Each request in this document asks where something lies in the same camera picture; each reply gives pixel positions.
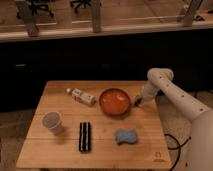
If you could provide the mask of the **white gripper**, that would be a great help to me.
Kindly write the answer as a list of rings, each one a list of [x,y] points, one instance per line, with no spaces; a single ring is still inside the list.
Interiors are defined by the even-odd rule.
[[[138,107],[142,103],[142,99],[145,101],[153,100],[158,93],[158,88],[154,86],[151,82],[147,81],[141,89],[140,95],[136,96],[134,100],[134,106]]]

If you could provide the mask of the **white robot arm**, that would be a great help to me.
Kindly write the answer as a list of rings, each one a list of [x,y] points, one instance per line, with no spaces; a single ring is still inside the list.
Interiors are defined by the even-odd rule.
[[[140,106],[162,91],[191,122],[187,171],[213,171],[213,109],[175,85],[169,68],[151,68],[133,104]]]

